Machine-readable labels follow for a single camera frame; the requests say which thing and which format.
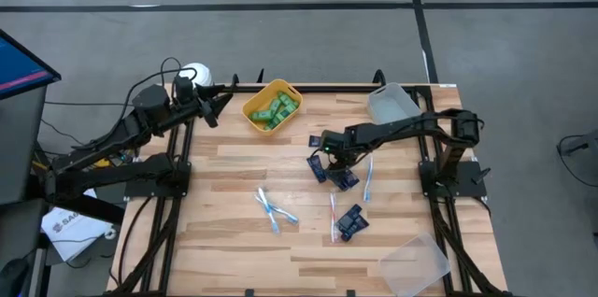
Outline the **grey plastic bin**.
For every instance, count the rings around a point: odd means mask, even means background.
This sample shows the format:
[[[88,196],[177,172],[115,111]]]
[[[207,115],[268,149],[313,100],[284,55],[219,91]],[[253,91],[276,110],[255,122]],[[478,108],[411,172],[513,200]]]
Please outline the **grey plastic bin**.
[[[369,93],[367,111],[375,124],[404,120],[421,114],[410,95],[396,82]]]

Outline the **monitor with blue screen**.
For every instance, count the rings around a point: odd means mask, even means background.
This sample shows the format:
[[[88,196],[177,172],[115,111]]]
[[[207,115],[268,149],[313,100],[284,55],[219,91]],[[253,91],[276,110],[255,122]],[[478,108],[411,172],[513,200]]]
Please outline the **monitor with blue screen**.
[[[0,100],[48,86],[62,76],[0,29]]]

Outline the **yellow plastic bin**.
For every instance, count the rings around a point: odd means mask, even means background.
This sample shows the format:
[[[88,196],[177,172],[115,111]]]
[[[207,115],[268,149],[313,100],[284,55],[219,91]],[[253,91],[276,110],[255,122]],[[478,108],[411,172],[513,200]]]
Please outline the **yellow plastic bin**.
[[[274,128],[269,130],[265,129],[267,125],[266,121],[254,121],[250,118],[250,115],[257,111],[266,110],[275,97],[278,97],[280,92],[285,93],[293,101],[295,110],[291,111],[290,114],[281,120]],[[250,97],[250,99],[243,105],[242,113],[249,123],[256,129],[260,134],[272,135],[279,131],[286,123],[289,123],[291,119],[299,113],[299,108],[303,103],[303,96],[297,91],[290,83],[283,79],[275,79],[269,84],[258,89],[258,91]]]

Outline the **black support beam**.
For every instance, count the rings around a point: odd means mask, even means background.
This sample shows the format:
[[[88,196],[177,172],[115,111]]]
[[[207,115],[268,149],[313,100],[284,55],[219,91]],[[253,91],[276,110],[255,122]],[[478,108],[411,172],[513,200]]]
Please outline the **black support beam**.
[[[121,225],[125,210],[117,205],[91,196],[82,195],[64,202],[56,202],[57,207],[79,213],[82,216]]]

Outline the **clear plastic container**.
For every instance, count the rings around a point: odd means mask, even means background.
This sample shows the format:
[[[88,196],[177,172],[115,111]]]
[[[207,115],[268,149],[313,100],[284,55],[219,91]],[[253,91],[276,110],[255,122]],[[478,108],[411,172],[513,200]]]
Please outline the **clear plastic container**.
[[[378,262],[396,297],[415,297],[450,271],[447,256],[428,233],[420,233]]]

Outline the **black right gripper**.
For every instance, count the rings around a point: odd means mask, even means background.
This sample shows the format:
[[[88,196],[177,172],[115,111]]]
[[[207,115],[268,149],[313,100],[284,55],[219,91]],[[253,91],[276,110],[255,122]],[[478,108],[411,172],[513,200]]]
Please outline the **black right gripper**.
[[[358,164],[363,158],[361,152],[348,153],[346,144],[349,142],[349,134],[324,130],[320,137],[320,149],[328,156],[326,174],[331,175],[342,171],[342,164],[337,160],[344,160],[344,168],[350,169]]]

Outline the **white wipes canister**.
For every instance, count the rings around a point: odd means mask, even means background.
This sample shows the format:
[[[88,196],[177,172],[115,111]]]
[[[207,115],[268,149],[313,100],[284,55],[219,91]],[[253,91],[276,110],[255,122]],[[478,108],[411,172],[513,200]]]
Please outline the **white wipes canister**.
[[[208,87],[214,84],[209,68],[200,63],[186,64],[178,74],[181,77],[189,78],[194,84],[202,87]]]

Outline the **black metal table frame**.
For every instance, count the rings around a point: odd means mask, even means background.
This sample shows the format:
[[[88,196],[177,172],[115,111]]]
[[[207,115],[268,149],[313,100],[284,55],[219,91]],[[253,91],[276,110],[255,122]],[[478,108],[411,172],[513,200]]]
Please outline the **black metal table frame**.
[[[328,156],[308,145],[324,130],[372,123],[370,84],[291,84],[303,96],[299,113],[272,135],[260,134],[242,113],[243,105],[267,84],[230,85],[234,96],[218,126],[201,120],[181,124],[142,148],[147,159],[167,152],[191,164],[186,194],[177,199],[126,195],[127,206],[107,291],[100,297],[271,297],[391,296],[378,262],[420,233],[428,233],[447,256],[450,271],[419,294],[446,297],[507,297],[484,197],[426,195],[419,166],[446,148],[430,136],[382,145],[350,170],[360,180],[341,191],[319,183],[306,159],[313,153],[327,167]],[[406,87],[424,112],[463,109],[453,87]],[[370,156],[374,158],[371,200],[363,200]],[[299,219],[290,224],[267,202]],[[345,242],[330,237],[330,199],[336,222],[353,205],[369,226]]]

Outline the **grey cabinet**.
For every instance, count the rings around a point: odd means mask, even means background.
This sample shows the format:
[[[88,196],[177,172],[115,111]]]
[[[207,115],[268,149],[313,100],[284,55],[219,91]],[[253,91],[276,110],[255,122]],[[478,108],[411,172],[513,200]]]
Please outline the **grey cabinet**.
[[[26,196],[46,89],[0,100],[0,205]]]

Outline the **bagged red toothbrush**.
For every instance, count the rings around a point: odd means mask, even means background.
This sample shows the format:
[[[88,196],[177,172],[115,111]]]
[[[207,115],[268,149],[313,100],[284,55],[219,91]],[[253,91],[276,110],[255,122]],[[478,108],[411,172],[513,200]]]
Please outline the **bagged red toothbrush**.
[[[330,237],[331,237],[331,243],[336,243],[337,242],[337,229],[336,229],[336,201],[335,201],[335,192],[331,191],[329,194],[329,199],[330,199],[330,216],[331,216],[331,221],[330,221]]]

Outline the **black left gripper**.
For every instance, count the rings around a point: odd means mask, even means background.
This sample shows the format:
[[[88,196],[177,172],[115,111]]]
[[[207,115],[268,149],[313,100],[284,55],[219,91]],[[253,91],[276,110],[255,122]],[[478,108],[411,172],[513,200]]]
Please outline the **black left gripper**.
[[[224,84],[200,86],[181,76],[175,77],[174,89],[181,109],[190,117],[203,118],[210,128],[218,126],[216,113],[221,113],[234,96],[231,92],[218,95],[226,89]]]

